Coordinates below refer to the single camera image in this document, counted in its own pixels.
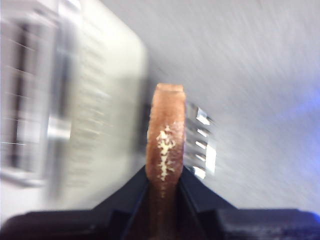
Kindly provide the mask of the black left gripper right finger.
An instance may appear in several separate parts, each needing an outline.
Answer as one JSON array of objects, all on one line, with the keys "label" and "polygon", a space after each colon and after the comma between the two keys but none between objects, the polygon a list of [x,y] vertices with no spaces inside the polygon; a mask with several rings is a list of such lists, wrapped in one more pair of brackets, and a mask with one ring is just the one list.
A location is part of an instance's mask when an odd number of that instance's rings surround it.
[{"label": "black left gripper right finger", "polygon": [[318,240],[320,216],[298,209],[240,209],[186,167],[178,183],[182,240]]}]

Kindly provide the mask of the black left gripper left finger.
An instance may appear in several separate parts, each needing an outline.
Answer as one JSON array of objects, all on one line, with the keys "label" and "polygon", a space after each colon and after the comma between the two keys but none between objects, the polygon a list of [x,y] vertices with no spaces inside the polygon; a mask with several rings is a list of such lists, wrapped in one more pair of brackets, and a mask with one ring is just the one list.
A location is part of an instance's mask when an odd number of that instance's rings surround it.
[{"label": "black left gripper left finger", "polygon": [[148,232],[149,182],[142,167],[92,209],[34,211],[9,218],[2,240],[131,240]]}]

